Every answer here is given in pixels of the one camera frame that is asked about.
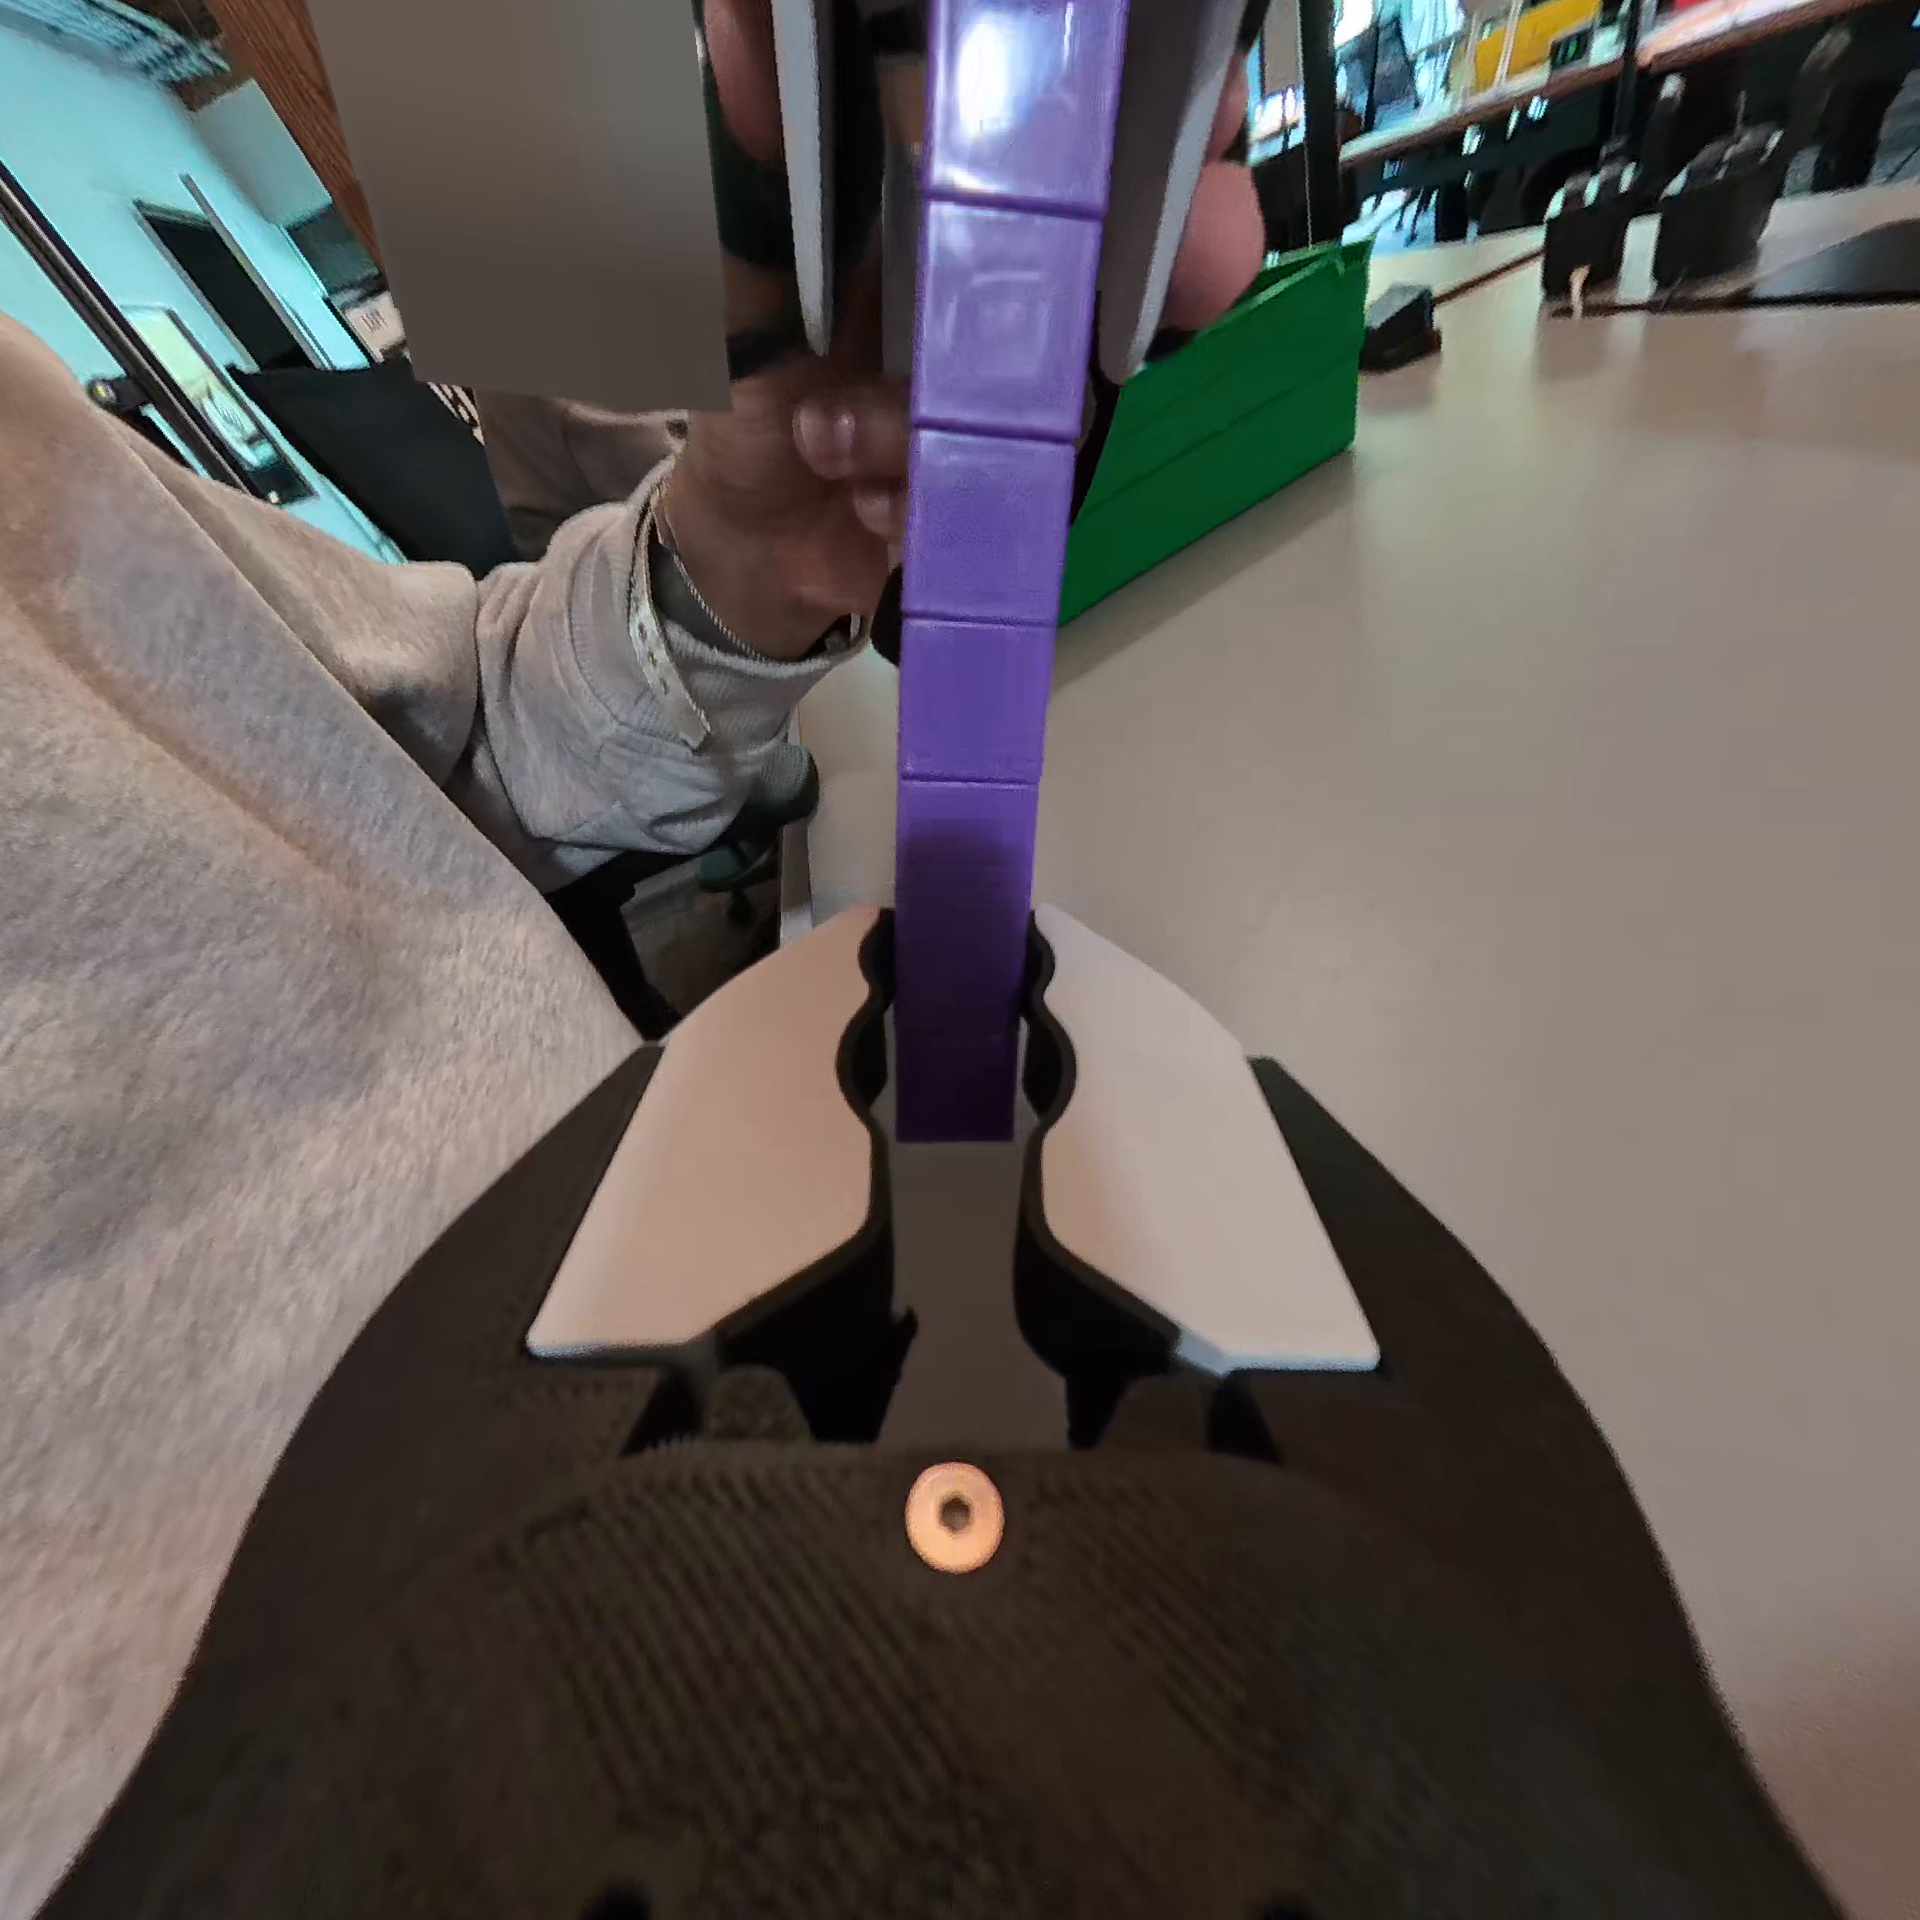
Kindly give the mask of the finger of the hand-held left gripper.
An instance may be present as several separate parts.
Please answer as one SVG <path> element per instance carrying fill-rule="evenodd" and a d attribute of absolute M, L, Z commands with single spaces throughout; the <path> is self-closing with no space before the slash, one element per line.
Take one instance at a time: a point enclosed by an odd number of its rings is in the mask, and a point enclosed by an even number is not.
<path fill-rule="evenodd" d="M 1241 3 L 1128 8 L 1095 278 L 1095 364 L 1108 382 L 1131 379 L 1161 330 L 1241 16 Z"/>
<path fill-rule="evenodd" d="M 881 224 L 884 132 L 858 3 L 772 3 L 792 250 L 808 351 L 828 358 Z"/>

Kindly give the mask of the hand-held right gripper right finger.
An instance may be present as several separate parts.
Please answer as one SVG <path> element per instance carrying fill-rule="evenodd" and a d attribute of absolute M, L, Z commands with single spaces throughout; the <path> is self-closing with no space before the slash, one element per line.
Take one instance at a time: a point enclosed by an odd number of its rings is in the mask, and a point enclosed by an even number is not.
<path fill-rule="evenodd" d="M 1105 1312 L 1120 1354 L 1202 1375 L 1372 1375 L 1376 1332 L 1234 1033 L 1058 906 L 1031 934 L 1039 1303 Z"/>

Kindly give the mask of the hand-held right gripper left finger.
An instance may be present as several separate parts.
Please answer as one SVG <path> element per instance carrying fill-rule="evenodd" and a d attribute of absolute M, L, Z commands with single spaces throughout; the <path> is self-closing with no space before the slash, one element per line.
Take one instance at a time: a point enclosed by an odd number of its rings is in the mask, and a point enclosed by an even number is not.
<path fill-rule="evenodd" d="M 531 1356 L 835 1369 L 891 1328 L 891 1203 L 863 1064 L 879 946 L 879 908 L 849 908 L 679 1025 L 535 1312 Z"/>

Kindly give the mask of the green plastic bin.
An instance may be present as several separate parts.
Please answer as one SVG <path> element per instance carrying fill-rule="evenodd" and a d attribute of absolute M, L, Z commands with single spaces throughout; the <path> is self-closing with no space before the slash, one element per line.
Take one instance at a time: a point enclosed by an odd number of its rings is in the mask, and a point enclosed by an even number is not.
<path fill-rule="evenodd" d="M 1131 378 L 1072 519 L 1072 622 L 1354 443 L 1370 238 L 1272 257 L 1220 321 Z"/>

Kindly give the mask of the purple linked cube stick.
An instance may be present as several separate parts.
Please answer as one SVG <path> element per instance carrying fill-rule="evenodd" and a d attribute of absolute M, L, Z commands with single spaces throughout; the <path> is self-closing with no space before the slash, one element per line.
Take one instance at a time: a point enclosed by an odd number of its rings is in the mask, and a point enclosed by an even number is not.
<path fill-rule="evenodd" d="M 1048 678 L 1129 10 L 929 10 L 899 657 L 897 1131 L 1016 1130 Z"/>

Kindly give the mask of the person's left forearm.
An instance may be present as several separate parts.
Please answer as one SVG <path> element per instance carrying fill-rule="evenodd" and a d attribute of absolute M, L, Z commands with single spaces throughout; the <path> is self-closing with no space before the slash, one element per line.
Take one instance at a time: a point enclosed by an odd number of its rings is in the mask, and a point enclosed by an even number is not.
<path fill-rule="evenodd" d="M 845 617 L 775 662 L 733 639 L 660 534 L 660 464 L 545 559 L 460 587 L 386 567 L 354 668 L 362 707 L 540 895 L 620 852 L 698 855 L 745 807 L 794 713 L 864 639 Z"/>

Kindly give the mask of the black pillar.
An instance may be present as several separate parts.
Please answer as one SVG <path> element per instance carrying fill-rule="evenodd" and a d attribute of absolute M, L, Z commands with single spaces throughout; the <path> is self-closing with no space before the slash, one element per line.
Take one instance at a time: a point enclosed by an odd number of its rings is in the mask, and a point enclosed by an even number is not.
<path fill-rule="evenodd" d="M 1308 244 L 1325 248 L 1346 226 L 1340 171 L 1338 3 L 1298 3 L 1303 91 L 1303 193 Z"/>

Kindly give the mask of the black office chair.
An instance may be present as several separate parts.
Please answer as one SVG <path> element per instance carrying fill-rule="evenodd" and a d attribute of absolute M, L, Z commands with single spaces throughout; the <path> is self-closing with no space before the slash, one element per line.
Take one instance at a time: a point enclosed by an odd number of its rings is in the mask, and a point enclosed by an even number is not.
<path fill-rule="evenodd" d="M 813 758 L 786 740 L 759 776 L 745 807 L 719 841 L 698 855 L 620 852 L 547 897 L 568 935 L 608 987 L 643 1041 L 660 1043 L 681 1014 L 647 977 L 629 928 L 637 889 L 663 875 L 692 874 L 699 895 L 722 897 L 733 923 L 747 923 L 747 892 L 772 879 L 786 827 L 805 825 L 821 802 Z"/>
<path fill-rule="evenodd" d="M 516 561 L 482 441 L 404 362 L 233 378 L 404 561 L 453 563 L 476 578 Z"/>

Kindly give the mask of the long wooden workbench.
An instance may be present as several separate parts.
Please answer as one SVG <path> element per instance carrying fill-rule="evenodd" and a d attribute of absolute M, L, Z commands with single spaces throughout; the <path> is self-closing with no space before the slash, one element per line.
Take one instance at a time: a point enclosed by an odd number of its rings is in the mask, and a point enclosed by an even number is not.
<path fill-rule="evenodd" d="M 1643 140 L 1669 76 L 1688 81 L 1673 166 L 1740 126 L 1786 121 L 1800 68 L 1837 25 L 1851 57 L 1791 193 L 1913 176 L 1915 4 L 1485 4 L 1453 47 L 1447 94 L 1345 145 L 1349 220 L 1397 199 L 1431 212 L 1437 244 L 1536 224 L 1602 158 L 1620 113 Z"/>

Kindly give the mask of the black holder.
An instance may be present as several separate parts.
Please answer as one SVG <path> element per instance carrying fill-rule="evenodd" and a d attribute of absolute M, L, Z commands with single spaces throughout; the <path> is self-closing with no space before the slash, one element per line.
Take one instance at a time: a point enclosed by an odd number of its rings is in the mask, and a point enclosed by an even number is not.
<path fill-rule="evenodd" d="M 1651 263 L 1656 294 L 1752 267 L 1791 160 L 1780 123 L 1738 128 L 1703 147 L 1660 199 Z"/>
<path fill-rule="evenodd" d="M 1543 228 L 1543 299 L 1572 306 L 1615 287 L 1641 207 L 1641 168 L 1632 158 L 1616 155 L 1564 182 Z"/>

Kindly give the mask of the person's grey hoodie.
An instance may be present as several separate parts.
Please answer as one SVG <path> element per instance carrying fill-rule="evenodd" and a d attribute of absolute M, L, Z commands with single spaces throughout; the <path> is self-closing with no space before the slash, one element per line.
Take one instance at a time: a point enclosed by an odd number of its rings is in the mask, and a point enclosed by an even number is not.
<path fill-rule="evenodd" d="M 521 874 L 633 512 L 479 586 L 163 459 L 5 323 L 5 1915 L 154 1740 L 308 1402 L 631 1050 Z"/>

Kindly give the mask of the black desk mat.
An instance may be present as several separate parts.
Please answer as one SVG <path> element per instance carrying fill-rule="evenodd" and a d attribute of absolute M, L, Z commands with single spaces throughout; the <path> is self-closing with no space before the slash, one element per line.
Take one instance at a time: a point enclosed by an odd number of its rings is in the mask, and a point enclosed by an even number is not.
<path fill-rule="evenodd" d="M 1919 305 L 1919 220 L 1880 224 L 1754 281 L 1754 306 Z"/>

